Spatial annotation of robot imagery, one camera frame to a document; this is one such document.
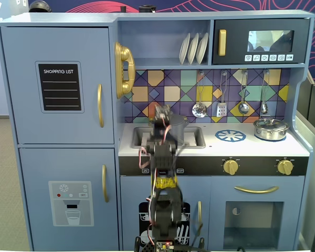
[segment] toy kitchen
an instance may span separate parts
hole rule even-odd
[[[191,244],[202,223],[208,250],[296,250],[313,151],[295,115],[313,26],[300,10],[0,22],[30,249],[150,242],[144,146],[163,108],[178,142],[178,242]]]

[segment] geometric pattern backsplash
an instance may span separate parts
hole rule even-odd
[[[222,92],[220,70],[203,70],[204,76],[197,75],[197,70],[146,70],[137,71],[132,92],[122,97],[123,113],[126,122],[148,122],[154,116],[156,104],[169,104],[176,114],[185,115],[189,122],[236,122],[251,123],[259,119],[261,84],[263,69],[248,69],[245,101],[249,105],[249,112],[241,114],[238,105],[241,102],[241,69],[227,70],[227,88],[224,102],[227,103],[226,117],[216,117],[217,104],[221,102]],[[270,79],[266,92],[268,115],[282,120],[285,115],[287,94],[289,87],[290,69],[270,69]],[[223,77],[222,90],[225,89]],[[193,105],[199,101],[196,85],[202,88],[202,103],[207,106],[207,116],[196,118],[192,114]]]

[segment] light blue cabinet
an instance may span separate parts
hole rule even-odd
[[[293,250],[304,179],[213,176],[208,249]]]
[[[114,149],[20,155],[35,251],[119,250]]]
[[[183,221],[177,231],[179,234],[177,239],[181,244],[192,243],[198,227],[198,201],[200,201],[204,224],[200,237],[205,238],[205,247],[207,247],[211,178],[178,176],[177,179],[183,193],[186,214],[183,215]],[[146,229],[149,225],[149,216],[146,198],[151,193],[151,180],[148,176],[122,176],[120,183],[123,250],[133,250],[135,237],[141,236],[142,246],[147,241]]]
[[[18,143],[114,143],[107,28],[2,27],[1,34]]]

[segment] white plate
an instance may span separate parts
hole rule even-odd
[[[205,50],[206,50],[206,46],[208,44],[208,37],[209,34],[206,33],[204,34],[204,37],[201,39],[201,41],[198,44],[198,49],[197,49],[197,53],[196,53],[196,59],[197,59],[197,63],[201,64],[204,54],[205,54]]]
[[[188,35],[185,37],[181,45],[180,55],[178,57],[180,59],[181,65],[183,64],[185,56],[187,55],[189,40],[190,40],[190,33],[188,33]]]
[[[196,33],[194,39],[190,43],[189,52],[188,52],[188,61],[190,65],[193,63],[193,60],[196,54],[197,44],[198,44],[198,33]]]

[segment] gold oven handle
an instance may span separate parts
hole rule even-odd
[[[99,124],[102,128],[104,128],[104,119],[103,119],[103,111],[101,109],[101,84],[98,85],[98,116],[99,116]]]
[[[106,190],[106,165],[104,164],[103,164],[103,170],[102,170],[102,182],[103,182],[104,200],[107,203],[109,201],[109,197],[107,196],[107,190]]]
[[[226,51],[226,30],[219,30],[218,55],[225,56]]]
[[[235,189],[238,191],[242,191],[244,193],[256,193],[256,194],[263,194],[263,193],[272,193],[275,192],[277,189],[279,189],[278,186],[273,186],[267,190],[262,190],[262,191],[256,191],[256,190],[250,190],[250,189],[246,189],[244,187],[241,186],[235,186]]]
[[[115,44],[115,71],[117,81],[117,98],[131,92],[135,80],[135,63],[132,52],[126,46]],[[123,62],[128,62],[128,80],[124,80]]]

